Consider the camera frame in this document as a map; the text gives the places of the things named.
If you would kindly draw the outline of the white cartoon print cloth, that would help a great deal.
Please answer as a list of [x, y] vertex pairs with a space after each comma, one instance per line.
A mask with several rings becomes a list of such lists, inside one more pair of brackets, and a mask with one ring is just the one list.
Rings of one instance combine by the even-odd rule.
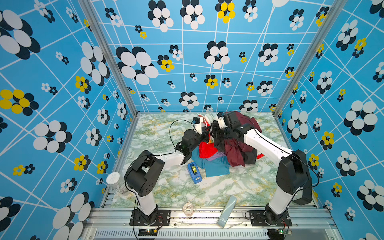
[[197, 123], [195, 126], [197, 130], [202, 130], [202, 129], [213, 130], [213, 129], [220, 128], [218, 119], [212, 118], [209, 115], [198, 115], [198, 120], [199, 120], [199, 123]]

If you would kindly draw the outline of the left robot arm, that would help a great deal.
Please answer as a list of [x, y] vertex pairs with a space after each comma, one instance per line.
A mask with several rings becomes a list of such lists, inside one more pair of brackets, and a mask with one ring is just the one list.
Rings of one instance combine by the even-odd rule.
[[187, 163], [201, 142], [209, 142], [210, 130], [211, 127], [202, 127], [201, 132], [186, 130], [173, 152], [155, 155], [145, 150], [132, 162], [124, 175], [124, 186], [136, 195], [142, 217], [149, 219], [157, 214], [158, 205], [155, 203], [152, 190], [162, 171]]

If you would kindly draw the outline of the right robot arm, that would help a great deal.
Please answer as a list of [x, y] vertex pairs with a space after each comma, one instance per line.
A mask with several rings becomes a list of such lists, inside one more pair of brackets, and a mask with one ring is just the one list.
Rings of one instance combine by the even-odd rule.
[[219, 113], [211, 126], [215, 142], [237, 140], [261, 152], [278, 166], [278, 187], [264, 212], [265, 221], [270, 226], [282, 220], [291, 202], [302, 206], [312, 201], [312, 177], [304, 152], [277, 144], [264, 136], [250, 120], [242, 124], [236, 112]]

